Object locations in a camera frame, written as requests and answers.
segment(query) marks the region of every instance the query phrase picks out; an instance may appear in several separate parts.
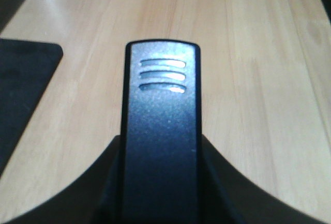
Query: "black plastic base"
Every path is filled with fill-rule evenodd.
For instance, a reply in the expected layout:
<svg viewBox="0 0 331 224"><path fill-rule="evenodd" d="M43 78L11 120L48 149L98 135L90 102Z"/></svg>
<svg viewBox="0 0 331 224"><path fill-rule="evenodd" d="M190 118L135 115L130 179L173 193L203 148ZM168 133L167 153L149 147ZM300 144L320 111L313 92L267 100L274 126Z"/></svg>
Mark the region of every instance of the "black plastic base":
<svg viewBox="0 0 331 224"><path fill-rule="evenodd" d="M94 164L68 188L8 224L116 223L119 143L120 138L116 136ZM322 223L282 203L246 179L204 136L202 150L202 223Z"/></svg>

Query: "light wood surface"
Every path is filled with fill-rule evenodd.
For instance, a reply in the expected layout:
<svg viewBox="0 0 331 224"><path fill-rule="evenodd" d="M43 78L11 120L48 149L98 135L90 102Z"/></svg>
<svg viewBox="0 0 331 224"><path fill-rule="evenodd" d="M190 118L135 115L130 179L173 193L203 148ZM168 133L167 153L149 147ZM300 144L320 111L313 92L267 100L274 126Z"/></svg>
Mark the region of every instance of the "light wood surface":
<svg viewBox="0 0 331 224"><path fill-rule="evenodd" d="M202 50L203 133L244 175L331 223L331 26L320 0L26 0L2 38L61 61L0 180L0 222L68 186L119 134L125 44Z"/></svg>

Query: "ventilation slot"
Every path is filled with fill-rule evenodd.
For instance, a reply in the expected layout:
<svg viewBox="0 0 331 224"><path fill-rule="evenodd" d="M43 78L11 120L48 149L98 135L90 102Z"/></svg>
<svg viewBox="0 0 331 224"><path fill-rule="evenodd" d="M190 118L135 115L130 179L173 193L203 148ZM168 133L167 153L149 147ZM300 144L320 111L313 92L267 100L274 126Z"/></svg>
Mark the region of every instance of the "ventilation slot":
<svg viewBox="0 0 331 224"><path fill-rule="evenodd" d="M140 73L142 79L146 78L170 78L178 81L185 80L185 75L176 71L145 71Z"/></svg>
<svg viewBox="0 0 331 224"><path fill-rule="evenodd" d="M184 93L186 90L184 86L174 83L145 83L145 84L141 84L139 88L142 91L160 89L160 90L172 91L176 93Z"/></svg>
<svg viewBox="0 0 331 224"><path fill-rule="evenodd" d="M140 63L141 66L156 65L156 66L173 66L177 68L184 68L186 66L186 63L183 61L166 59L166 58L145 59L142 60Z"/></svg>

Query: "black mouse pad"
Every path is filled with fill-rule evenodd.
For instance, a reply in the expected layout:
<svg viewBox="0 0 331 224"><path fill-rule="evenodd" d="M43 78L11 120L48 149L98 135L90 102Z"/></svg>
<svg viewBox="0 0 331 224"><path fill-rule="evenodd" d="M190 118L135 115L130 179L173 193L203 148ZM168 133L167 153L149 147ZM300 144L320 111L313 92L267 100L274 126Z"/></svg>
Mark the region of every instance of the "black mouse pad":
<svg viewBox="0 0 331 224"><path fill-rule="evenodd" d="M57 44L0 39L0 176L62 55Z"/></svg>

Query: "wood grain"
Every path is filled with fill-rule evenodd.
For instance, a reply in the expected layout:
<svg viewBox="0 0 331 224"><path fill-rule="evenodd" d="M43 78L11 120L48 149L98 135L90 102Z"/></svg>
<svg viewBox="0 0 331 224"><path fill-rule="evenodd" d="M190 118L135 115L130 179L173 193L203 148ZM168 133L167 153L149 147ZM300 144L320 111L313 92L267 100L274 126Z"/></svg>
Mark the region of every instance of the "wood grain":
<svg viewBox="0 0 331 224"><path fill-rule="evenodd" d="M331 223L331 26L320 0L26 0L3 38L64 57L0 180L0 221L49 199L119 134L124 47L202 50L203 132L249 179Z"/></svg>

